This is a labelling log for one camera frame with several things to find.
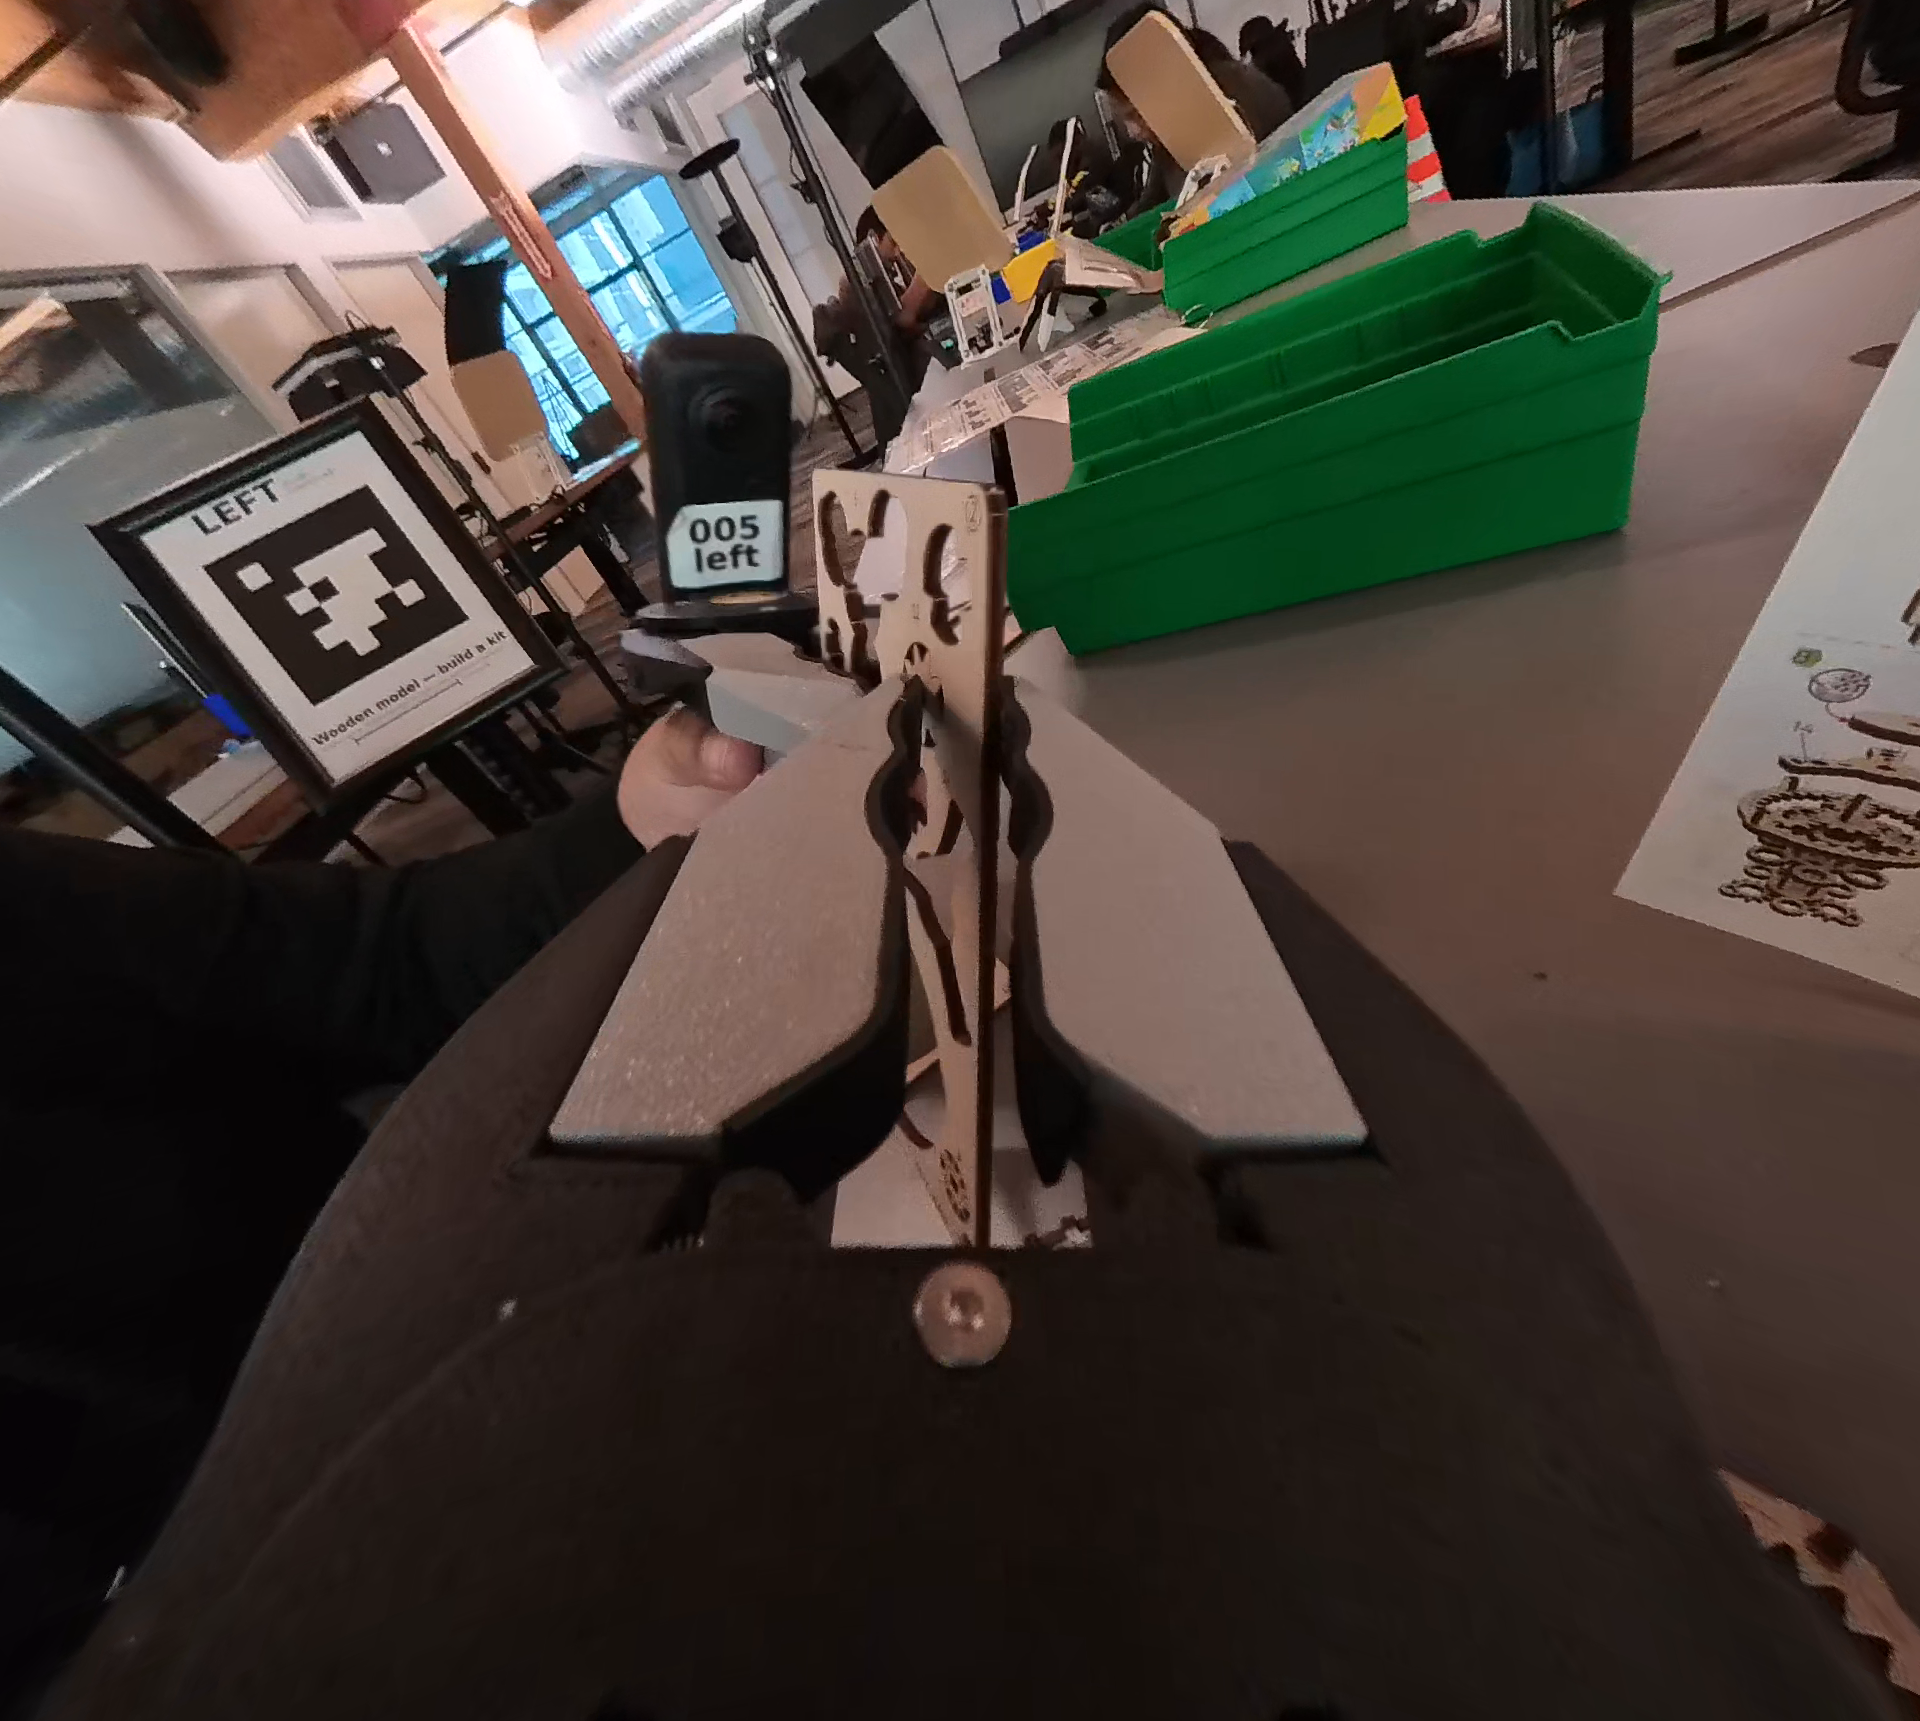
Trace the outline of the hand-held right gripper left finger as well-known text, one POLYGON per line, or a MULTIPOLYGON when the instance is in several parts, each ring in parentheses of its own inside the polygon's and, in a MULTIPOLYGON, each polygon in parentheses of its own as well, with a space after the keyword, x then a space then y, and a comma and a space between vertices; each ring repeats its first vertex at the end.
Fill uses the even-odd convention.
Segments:
POLYGON ((557 1150, 817 1197, 903 1106, 925 690, 852 701, 707 817, 549 1123, 557 1150))

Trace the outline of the green bin with colourful boxes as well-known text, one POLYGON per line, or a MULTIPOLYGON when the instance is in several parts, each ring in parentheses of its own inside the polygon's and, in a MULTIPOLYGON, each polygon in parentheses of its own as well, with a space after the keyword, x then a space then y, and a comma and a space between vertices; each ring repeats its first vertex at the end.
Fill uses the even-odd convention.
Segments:
POLYGON ((1167 239, 1164 308, 1189 322, 1214 317, 1406 222, 1409 152, 1394 130, 1167 239))

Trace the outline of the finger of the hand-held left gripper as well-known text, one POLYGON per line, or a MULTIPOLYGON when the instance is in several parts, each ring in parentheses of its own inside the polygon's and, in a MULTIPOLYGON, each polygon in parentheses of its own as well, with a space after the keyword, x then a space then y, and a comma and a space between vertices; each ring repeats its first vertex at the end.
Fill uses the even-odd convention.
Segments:
POLYGON ((703 637, 706 722, 778 760, 813 739, 864 694, 861 684, 771 632, 703 637))

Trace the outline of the person's left hand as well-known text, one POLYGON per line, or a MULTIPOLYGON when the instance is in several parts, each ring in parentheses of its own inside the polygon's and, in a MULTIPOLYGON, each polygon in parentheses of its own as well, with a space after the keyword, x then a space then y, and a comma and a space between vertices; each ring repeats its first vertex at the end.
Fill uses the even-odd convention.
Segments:
POLYGON ((629 749, 616 784, 620 820, 646 850, 693 835, 754 784, 763 749, 718 731, 693 705, 677 705, 629 749))

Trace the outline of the black light stand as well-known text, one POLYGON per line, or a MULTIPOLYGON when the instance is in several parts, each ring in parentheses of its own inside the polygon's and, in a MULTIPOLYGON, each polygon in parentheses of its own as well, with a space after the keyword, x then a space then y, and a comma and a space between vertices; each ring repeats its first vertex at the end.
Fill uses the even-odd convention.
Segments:
POLYGON ((833 403, 839 425, 852 448, 852 465, 874 461, 872 391, 814 342, 814 293, 822 286, 829 303, 835 301, 835 263, 822 256, 814 236, 814 215, 808 207, 808 168, 795 163, 795 146, 771 100, 773 39, 765 27, 767 0, 735 0, 741 15, 741 86, 735 121, 741 134, 741 163, 757 209, 757 222, 771 240, 771 263, 778 274, 780 303, 795 322, 795 340, 814 386, 833 403))

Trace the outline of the printed paper sheets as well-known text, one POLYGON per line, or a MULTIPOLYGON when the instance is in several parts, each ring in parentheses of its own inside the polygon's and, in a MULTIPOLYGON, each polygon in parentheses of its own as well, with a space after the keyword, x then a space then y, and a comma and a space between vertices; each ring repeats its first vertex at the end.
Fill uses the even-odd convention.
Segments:
POLYGON ((992 356, 976 377, 958 369, 962 386, 933 384, 910 406, 899 437, 884 455, 884 470, 928 475, 942 457, 988 438, 1009 419, 1068 419, 1068 389, 1112 369, 1129 365, 1167 344, 1194 340, 1202 323, 1187 323, 1164 310, 1129 320, 1106 320, 1072 331, 1068 342, 1043 356, 1019 357, 1012 347, 992 356))

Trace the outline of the colourful cardboard box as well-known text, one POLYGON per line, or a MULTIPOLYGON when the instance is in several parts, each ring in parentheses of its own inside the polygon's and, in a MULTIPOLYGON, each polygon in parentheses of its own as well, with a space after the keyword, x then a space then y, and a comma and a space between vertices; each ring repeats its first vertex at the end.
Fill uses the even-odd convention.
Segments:
POLYGON ((1288 129, 1269 137, 1234 181, 1214 186, 1194 218, 1206 222, 1268 198, 1307 172, 1349 159, 1362 146, 1401 137, 1402 129, 1406 103, 1386 60, 1339 77, 1288 129))

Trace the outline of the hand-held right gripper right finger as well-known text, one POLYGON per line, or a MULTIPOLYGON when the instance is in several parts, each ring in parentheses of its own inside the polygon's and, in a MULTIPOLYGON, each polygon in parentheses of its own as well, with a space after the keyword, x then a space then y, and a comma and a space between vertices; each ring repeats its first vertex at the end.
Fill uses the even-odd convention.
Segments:
POLYGON ((1338 1154, 1365 1120, 1221 831, 1065 705, 1002 693, 1012 1035, 1044 1184, 1140 1132, 1200 1164, 1338 1154))

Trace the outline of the folded paper instruction sheet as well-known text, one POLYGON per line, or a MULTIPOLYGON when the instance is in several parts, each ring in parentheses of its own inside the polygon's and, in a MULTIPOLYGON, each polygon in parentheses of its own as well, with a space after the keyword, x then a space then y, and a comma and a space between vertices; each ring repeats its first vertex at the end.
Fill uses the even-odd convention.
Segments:
POLYGON ((1918 995, 1918 329, 1616 893, 1918 995))

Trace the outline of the wooden parts sheet with cutouts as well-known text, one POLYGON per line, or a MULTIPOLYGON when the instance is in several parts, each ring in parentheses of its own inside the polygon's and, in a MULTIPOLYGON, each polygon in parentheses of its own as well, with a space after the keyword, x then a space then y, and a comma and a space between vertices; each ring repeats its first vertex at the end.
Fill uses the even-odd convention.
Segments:
POLYGON ((1000 995, 1005 504, 996 485, 817 470, 813 526, 825 667, 907 683, 921 707, 907 916, 942 1108, 917 1168, 950 1239, 981 1251, 1000 995))

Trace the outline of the person's left forearm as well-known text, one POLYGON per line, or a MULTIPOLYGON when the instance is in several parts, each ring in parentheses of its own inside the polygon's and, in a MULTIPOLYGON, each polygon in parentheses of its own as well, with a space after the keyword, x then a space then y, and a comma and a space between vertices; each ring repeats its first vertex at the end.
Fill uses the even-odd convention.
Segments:
POLYGON ((6 831, 6 1146, 404 1085, 639 854, 612 788, 387 871, 6 831))

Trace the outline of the black ceiling speaker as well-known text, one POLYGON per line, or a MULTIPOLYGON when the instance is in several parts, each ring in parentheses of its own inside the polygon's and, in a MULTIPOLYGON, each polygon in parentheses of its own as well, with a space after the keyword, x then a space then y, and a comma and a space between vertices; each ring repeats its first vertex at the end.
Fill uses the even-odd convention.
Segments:
POLYGON ((372 103, 315 126, 315 141, 357 202, 404 207, 445 181, 445 164, 398 103, 372 103))

